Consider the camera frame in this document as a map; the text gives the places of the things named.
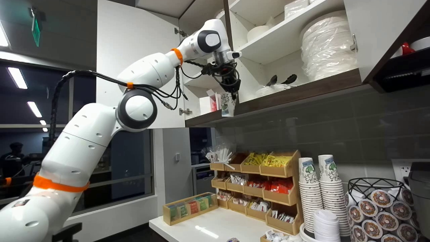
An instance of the white countertop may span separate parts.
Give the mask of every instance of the white countertop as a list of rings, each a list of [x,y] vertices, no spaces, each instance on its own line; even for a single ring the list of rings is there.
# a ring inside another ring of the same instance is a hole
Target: white countertop
[[[150,227],[170,242],[228,242],[232,238],[260,242],[268,230],[273,230],[263,220],[226,208],[217,208],[174,226],[159,216],[150,220]]]

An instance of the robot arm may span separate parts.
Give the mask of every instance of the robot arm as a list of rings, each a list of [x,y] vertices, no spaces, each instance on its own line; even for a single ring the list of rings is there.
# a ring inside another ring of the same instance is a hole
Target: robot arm
[[[119,79],[129,91],[117,107],[101,103],[84,106],[66,125],[46,154],[30,192],[0,211],[0,234],[10,242],[49,242],[73,214],[89,179],[119,130],[142,132],[158,115],[154,93],[175,75],[186,60],[215,55],[209,72],[220,74],[225,90],[236,94],[241,80],[236,75],[233,52],[222,21],[209,20],[202,29],[167,54],[146,56]]]

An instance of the dark shelf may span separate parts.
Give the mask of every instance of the dark shelf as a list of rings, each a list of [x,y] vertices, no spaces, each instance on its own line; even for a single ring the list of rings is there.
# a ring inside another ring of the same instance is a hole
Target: dark shelf
[[[392,93],[430,83],[430,48],[390,59],[374,76],[378,89]]]
[[[269,109],[283,107],[297,101],[306,101],[310,98],[332,94],[336,91],[343,91],[362,86],[359,70],[351,70],[342,72],[330,78],[324,78],[316,82],[311,82],[295,89],[284,90],[272,95],[261,97],[245,103],[240,103],[236,109],[236,117],[244,117],[248,114],[254,114],[265,111]],[[217,122],[222,122],[230,118],[221,117],[221,111],[209,113],[201,117],[190,118],[186,121],[189,128],[197,126],[213,126]]]

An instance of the cabinet door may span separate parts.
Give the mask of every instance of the cabinet door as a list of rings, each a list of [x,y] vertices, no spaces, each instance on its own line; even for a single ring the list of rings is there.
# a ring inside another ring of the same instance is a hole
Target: cabinet door
[[[381,63],[390,58],[387,51],[426,0],[344,0],[344,2],[351,32],[358,40],[362,79],[370,80]]]
[[[168,52],[179,44],[174,31],[178,20],[174,17],[168,21],[148,11],[113,1],[99,1],[97,17],[97,71],[113,78],[134,62],[155,52]],[[172,93],[174,87],[175,76],[163,90]],[[97,102],[117,106],[121,97],[123,91],[117,85],[97,82]],[[185,115],[179,114],[183,98],[177,110],[167,109],[156,98],[155,101],[159,114],[151,128],[186,126]]]

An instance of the stack of paper cups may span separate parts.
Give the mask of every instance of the stack of paper cups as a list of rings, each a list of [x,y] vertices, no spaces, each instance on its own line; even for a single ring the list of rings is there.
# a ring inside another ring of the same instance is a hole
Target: stack of paper cups
[[[299,158],[300,195],[306,216],[306,230],[315,232],[314,214],[323,208],[322,189],[312,157]]]
[[[340,242],[339,219],[328,210],[315,212],[315,238],[319,242]]]
[[[320,162],[320,184],[324,208],[332,211],[339,220],[339,230],[342,236],[350,236],[347,197],[339,179],[336,162],[332,154],[319,156]]]

